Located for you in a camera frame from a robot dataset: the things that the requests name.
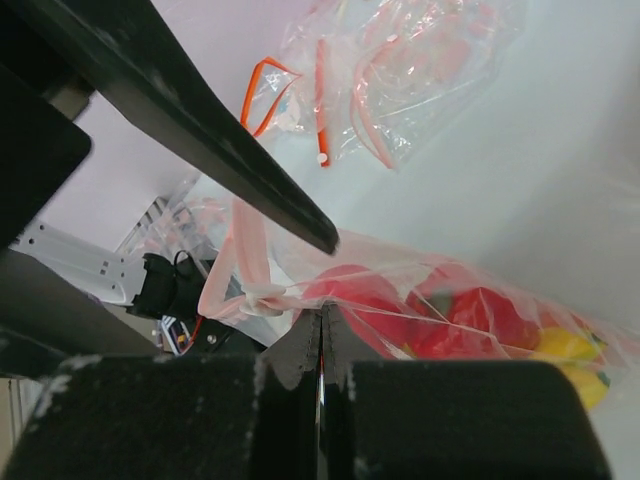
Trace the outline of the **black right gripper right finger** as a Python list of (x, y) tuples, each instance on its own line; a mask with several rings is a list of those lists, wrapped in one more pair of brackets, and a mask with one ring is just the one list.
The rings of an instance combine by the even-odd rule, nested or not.
[(321, 311), (332, 479), (608, 479), (578, 394), (531, 361), (388, 360)]

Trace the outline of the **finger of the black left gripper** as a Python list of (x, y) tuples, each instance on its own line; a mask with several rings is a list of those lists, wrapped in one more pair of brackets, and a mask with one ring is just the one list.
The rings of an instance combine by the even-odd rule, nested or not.
[(22, 1), (19, 14), (131, 124), (332, 255), (333, 222), (207, 85), (149, 1)]

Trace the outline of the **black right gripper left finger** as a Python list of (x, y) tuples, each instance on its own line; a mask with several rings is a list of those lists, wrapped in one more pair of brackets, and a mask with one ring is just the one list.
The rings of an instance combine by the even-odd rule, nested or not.
[(48, 379), (13, 479), (312, 479), (321, 314), (261, 354), (81, 356)]

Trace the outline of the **clear red-dotted zip bag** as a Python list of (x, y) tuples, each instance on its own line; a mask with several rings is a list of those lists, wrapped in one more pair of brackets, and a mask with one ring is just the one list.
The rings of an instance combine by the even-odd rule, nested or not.
[(456, 259), (349, 231), (327, 255), (239, 199), (209, 200), (217, 256), (201, 316), (270, 346), (307, 309), (337, 305), (390, 359), (536, 360), (557, 366), (587, 408), (639, 367), (639, 337)]

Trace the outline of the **red toy bell pepper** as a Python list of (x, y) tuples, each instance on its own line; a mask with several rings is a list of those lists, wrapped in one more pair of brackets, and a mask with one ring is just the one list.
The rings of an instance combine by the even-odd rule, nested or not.
[(499, 358), (502, 347), (520, 355), (540, 342), (535, 322), (463, 267), (435, 269), (410, 291), (406, 304), (426, 318), (414, 324), (407, 344), (418, 358)]

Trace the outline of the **yellow toy banana bunch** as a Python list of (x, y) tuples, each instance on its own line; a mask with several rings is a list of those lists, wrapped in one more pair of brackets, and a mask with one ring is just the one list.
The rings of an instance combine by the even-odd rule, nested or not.
[(604, 371), (602, 354), (608, 344), (592, 331), (580, 333), (562, 327), (540, 331), (531, 360), (554, 364), (570, 381), (583, 406), (593, 409), (606, 397), (611, 380)]

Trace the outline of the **red toy apple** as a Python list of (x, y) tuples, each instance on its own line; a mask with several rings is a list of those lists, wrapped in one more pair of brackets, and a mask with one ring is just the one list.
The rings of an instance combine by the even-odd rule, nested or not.
[(385, 342), (401, 347), (408, 339), (409, 318), (404, 316), (405, 305), (397, 289), (366, 267), (330, 268), (305, 288), (302, 297), (337, 299), (353, 332), (384, 356), (390, 356)]

